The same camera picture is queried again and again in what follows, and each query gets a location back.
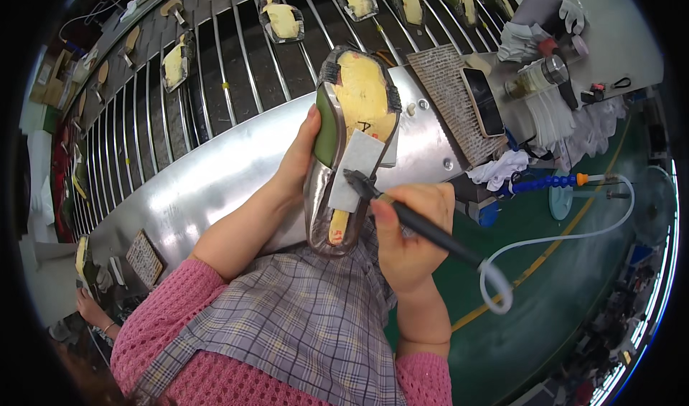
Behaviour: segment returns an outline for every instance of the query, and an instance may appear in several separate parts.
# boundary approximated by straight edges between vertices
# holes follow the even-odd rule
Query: white glove
[[[100,266],[98,274],[96,275],[96,283],[100,292],[105,292],[112,286],[112,276],[107,267]]]
[[[567,30],[568,34],[574,32],[578,35],[581,33],[581,30],[583,29],[583,25],[585,22],[583,19],[583,11],[581,11],[581,8],[572,4],[568,0],[562,0],[562,5],[560,5],[559,16],[560,19],[564,20],[564,27]]]

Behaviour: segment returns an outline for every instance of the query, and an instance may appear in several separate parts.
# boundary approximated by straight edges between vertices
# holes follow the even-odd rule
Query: bracelet
[[[113,325],[115,325],[114,322],[113,322],[113,323],[110,323],[110,325],[108,325],[108,326],[103,330],[103,333],[104,333],[104,334],[107,334],[107,333],[108,333],[108,328],[112,327]]]

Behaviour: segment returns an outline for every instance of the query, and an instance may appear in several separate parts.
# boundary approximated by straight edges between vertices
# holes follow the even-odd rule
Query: cable
[[[119,4],[120,1],[121,1],[121,0],[116,0],[116,1],[113,3],[113,5],[110,5],[109,7],[104,8],[104,9],[102,9],[102,10],[100,10],[100,11],[95,12],[95,13],[86,14],[86,15],[82,15],[82,16],[79,16],[79,17],[74,17],[72,20],[67,20],[67,22],[66,22],[65,24],[62,25],[62,28],[60,28],[60,31],[57,32],[57,37],[58,37],[60,40],[62,40],[63,43],[66,44],[66,43],[67,43],[67,40],[64,39],[64,38],[62,37],[62,30],[65,28],[66,25],[68,25],[68,24],[70,24],[70,23],[72,23],[72,22],[74,22],[74,21],[76,21],[76,20],[79,20],[79,19],[87,19],[88,17],[94,16],[94,15],[96,15],[96,14],[104,13],[105,11],[108,11],[110,8],[112,8],[112,7],[114,7],[115,5]]]
[[[536,243],[546,243],[548,241],[555,241],[555,240],[571,240],[573,238],[587,238],[587,237],[594,237],[600,234],[605,234],[607,232],[612,231],[613,229],[616,229],[620,225],[622,225],[632,214],[632,210],[634,209],[634,188],[632,186],[632,183],[622,175],[617,175],[617,178],[621,180],[622,182],[625,183],[625,185],[629,188],[629,193],[630,193],[630,204],[629,204],[629,209],[625,213],[625,215],[617,221],[615,224],[605,228],[601,229],[596,232],[587,232],[585,234],[572,234],[568,236],[554,236],[554,237],[545,237],[545,238],[534,238],[532,240],[524,240],[524,241],[518,241],[516,243],[512,243],[511,245],[504,246],[500,249],[498,249],[494,254],[492,254],[489,258],[485,259],[481,265],[478,267],[478,273],[479,273],[479,288],[481,290],[481,297],[483,298],[483,301],[486,303],[486,306],[495,314],[498,315],[504,315],[507,313],[510,308],[512,307],[512,287],[509,284],[509,281],[505,278],[505,275],[493,265],[493,261],[495,259],[503,254],[504,252],[507,252],[510,249],[514,249],[516,247],[521,247],[521,246],[526,246],[526,245],[535,245]],[[502,305],[498,305],[497,303],[494,303],[493,300],[491,299],[491,296],[488,295],[488,291],[486,289],[486,278],[488,278],[488,281],[492,284],[493,288],[500,294],[501,296],[501,301]]]

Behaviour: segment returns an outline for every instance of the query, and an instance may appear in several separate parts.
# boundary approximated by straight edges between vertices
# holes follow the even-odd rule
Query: person's right hand
[[[76,310],[79,311],[81,317],[86,322],[101,330],[112,323],[112,319],[100,308],[98,303],[91,298],[84,288],[76,289]]]
[[[385,193],[452,233],[455,189],[450,183],[403,185]],[[448,252],[417,234],[404,238],[400,219],[390,204],[372,200],[371,211],[375,216],[383,276],[395,293],[413,292],[428,280]]]

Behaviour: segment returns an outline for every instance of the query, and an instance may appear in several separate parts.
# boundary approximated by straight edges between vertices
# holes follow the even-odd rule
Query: wrist
[[[393,288],[393,291],[398,300],[419,300],[420,298],[427,297],[433,292],[437,292],[437,288],[435,287],[433,276],[429,274],[413,288],[400,291],[396,291]]]
[[[108,328],[110,328],[112,325],[114,325],[115,322],[108,318],[107,320],[104,319],[101,323],[97,325],[98,328],[100,328],[101,331],[105,332]]]
[[[279,171],[268,180],[264,189],[268,194],[271,205],[278,211],[290,210],[303,200],[303,191],[301,189],[297,191],[293,186],[290,186],[290,183],[285,183]]]

